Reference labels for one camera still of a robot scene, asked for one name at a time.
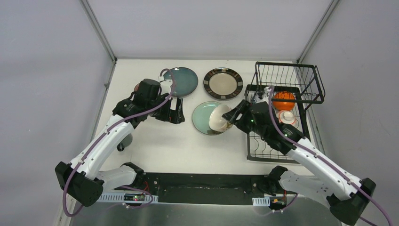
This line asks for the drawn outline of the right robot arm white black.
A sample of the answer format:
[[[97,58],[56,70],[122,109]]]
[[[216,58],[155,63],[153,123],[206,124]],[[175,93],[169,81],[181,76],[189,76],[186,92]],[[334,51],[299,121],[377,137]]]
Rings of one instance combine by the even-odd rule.
[[[252,104],[243,100],[222,117],[246,134],[256,133],[313,174],[301,176],[277,166],[265,178],[266,193],[292,191],[322,204],[346,225],[357,223],[376,188],[373,180],[359,178],[338,166],[297,128],[279,122],[267,102]]]

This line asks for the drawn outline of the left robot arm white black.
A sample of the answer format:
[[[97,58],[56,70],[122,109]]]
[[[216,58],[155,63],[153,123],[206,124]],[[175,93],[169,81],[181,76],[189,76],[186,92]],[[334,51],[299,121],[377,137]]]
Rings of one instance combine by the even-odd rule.
[[[142,170],[133,163],[127,162],[109,171],[100,169],[122,140],[148,116],[173,124],[185,121],[183,99],[166,98],[167,95],[162,95],[143,103],[130,98],[118,102],[95,139],[69,163],[61,161],[56,165],[56,177],[64,193],[89,207],[103,192],[114,188],[127,185],[131,190],[139,190],[144,178],[139,175]]]

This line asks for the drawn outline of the plain white bowl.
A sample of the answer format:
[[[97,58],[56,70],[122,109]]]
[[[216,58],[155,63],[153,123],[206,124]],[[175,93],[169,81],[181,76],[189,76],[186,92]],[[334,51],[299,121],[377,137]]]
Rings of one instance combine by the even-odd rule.
[[[231,108],[227,105],[221,104],[217,106],[209,117],[209,127],[217,132],[225,132],[232,127],[228,120],[223,118],[223,114],[229,112]]]

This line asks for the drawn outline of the orange floral pattern bowl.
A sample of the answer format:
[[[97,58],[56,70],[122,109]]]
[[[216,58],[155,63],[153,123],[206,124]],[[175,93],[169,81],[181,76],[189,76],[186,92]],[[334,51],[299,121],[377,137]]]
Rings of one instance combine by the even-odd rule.
[[[295,125],[297,120],[291,111],[282,110],[278,112],[278,120],[284,124]]]

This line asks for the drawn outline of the black wire dish rack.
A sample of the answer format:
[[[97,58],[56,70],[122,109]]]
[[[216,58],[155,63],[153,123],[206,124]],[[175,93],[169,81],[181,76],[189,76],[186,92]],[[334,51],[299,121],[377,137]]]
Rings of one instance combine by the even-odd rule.
[[[293,95],[295,104],[292,110],[295,126],[315,145],[319,145],[318,134],[314,131],[311,105],[321,104],[325,99],[325,89],[316,66],[295,64],[256,62],[255,73],[246,86],[245,99],[253,102],[255,97],[267,86],[274,86],[274,95],[287,92]],[[272,149],[251,132],[247,136],[247,159],[258,162],[296,163],[291,158]]]

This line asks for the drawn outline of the orange bowl white inside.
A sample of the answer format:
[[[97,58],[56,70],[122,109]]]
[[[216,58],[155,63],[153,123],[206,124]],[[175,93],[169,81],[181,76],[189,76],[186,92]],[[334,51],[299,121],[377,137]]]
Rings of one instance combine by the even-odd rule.
[[[278,92],[273,96],[275,101],[272,101],[272,105],[278,111],[291,111],[295,107],[294,102],[289,102],[289,100],[295,100],[295,96],[287,91]]]

